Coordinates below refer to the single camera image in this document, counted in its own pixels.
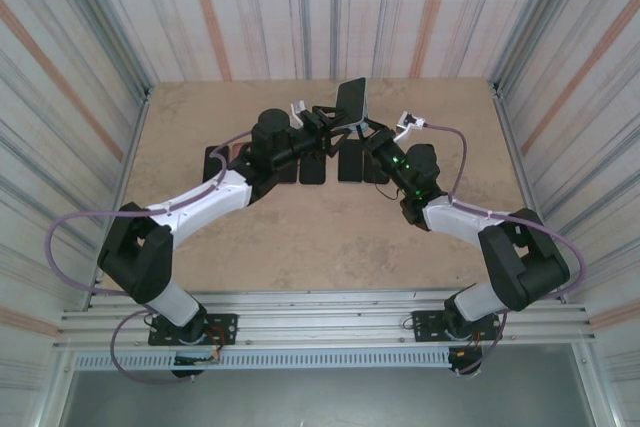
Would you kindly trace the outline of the black phone case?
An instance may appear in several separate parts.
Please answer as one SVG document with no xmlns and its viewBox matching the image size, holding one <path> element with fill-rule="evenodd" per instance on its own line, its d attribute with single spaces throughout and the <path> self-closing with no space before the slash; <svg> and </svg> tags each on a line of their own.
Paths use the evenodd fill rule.
<svg viewBox="0 0 640 427">
<path fill-rule="evenodd" d="M 229 164 L 230 148 L 225 146 L 208 146 L 205 148 L 202 181 L 216 185 L 220 173 L 226 171 Z"/>
</svg>

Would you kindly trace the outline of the aluminium side rail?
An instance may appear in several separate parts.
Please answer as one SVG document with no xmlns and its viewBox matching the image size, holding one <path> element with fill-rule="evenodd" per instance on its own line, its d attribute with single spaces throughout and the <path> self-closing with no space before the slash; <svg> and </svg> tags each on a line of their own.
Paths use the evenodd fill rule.
<svg viewBox="0 0 640 427">
<path fill-rule="evenodd" d="M 543 222 L 515 145 L 507 103 L 498 84 L 493 83 L 491 91 L 525 207 L 485 229 L 480 243 L 493 291 L 507 309 L 521 311 L 546 296 L 557 297 L 557 290 L 570 279 L 570 270 L 554 237 L 532 226 L 541 227 Z"/>
<path fill-rule="evenodd" d="M 149 110 L 152 93 L 153 93 L 153 87 L 149 87 L 144 90 L 144 97 L 143 97 L 143 100 L 141 101 L 142 103 L 140 104 L 140 109 L 136 117 L 136 122 L 134 124 L 131 141 L 129 143 L 129 147 L 128 147 L 128 150 L 126 151 L 126 156 L 122 164 L 120 177 L 117 184 L 117 189 L 115 191 L 113 202 L 111 205 L 112 207 L 111 210 L 118 210 L 124 203 L 123 202 L 124 196 L 129 183 L 129 178 L 133 168 L 135 156 L 138 150 L 142 130 L 144 128 L 144 123 Z M 106 235 L 109 231 L 109 228 L 111 227 L 112 222 L 113 222 L 113 219 L 107 220 L 106 225 L 103 229 L 104 238 L 106 238 Z M 104 277 L 105 277 L 104 272 L 99 267 L 96 266 L 94 269 L 91 283 L 89 285 L 94 288 L 106 288 L 106 287 L 103 287 Z M 109 296 L 111 294 L 95 294 L 92 292 L 84 294 L 84 303 L 82 304 L 81 311 L 86 311 L 89 308 L 89 306 L 91 305 L 91 301 L 93 300 L 93 297 L 95 295 Z"/>
</svg>

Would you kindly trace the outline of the right arm's black base plate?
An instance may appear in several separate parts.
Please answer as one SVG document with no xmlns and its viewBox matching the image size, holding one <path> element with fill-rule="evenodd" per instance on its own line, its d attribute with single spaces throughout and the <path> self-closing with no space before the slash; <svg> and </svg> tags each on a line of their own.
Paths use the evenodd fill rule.
<svg viewBox="0 0 640 427">
<path fill-rule="evenodd" d="M 439 310 L 414 311 L 411 320 L 416 342 L 495 340 L 501 324 L 495 314 L 470 322 Z"/>
</svg>

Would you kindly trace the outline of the aluminium rail frame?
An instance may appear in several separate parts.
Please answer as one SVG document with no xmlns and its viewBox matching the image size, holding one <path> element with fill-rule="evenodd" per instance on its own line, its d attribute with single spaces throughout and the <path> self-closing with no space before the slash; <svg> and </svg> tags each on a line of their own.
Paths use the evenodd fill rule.
<svg viewBox="0 0 640 427">
<path fill-rule="evenodd" d="M 439 310 L 450 289 L 197 292 L 211 313 L 239 317 L 239 348 L 391 347 L 411 344 L 410 315 Z M 104 351 L 114 329 L 125 350 L 147 348 L 148 326 L 131 315 L 138 304 L 125 297 L 95 296 L 81 312 L 65 312 L 54 339 L 57 351 Z M 538 301 L 509 314 L 508 345 L 591 343 L 595 333 L 581 304 Z"/>
</svg>

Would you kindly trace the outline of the left arm's black base plate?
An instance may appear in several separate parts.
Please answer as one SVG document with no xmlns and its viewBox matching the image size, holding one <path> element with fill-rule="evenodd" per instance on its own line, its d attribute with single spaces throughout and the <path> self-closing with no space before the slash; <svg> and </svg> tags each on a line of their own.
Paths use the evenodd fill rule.
<svg viewBox="0 0 640 427">
<path fill-rule="evenodd" d="M 150 346 L 227 346 L 234 345 L 238 332 L 236 314 L 197 314 L 185 326 L 178 327 L 164 316 L 151 320 Z"/>
</svg>

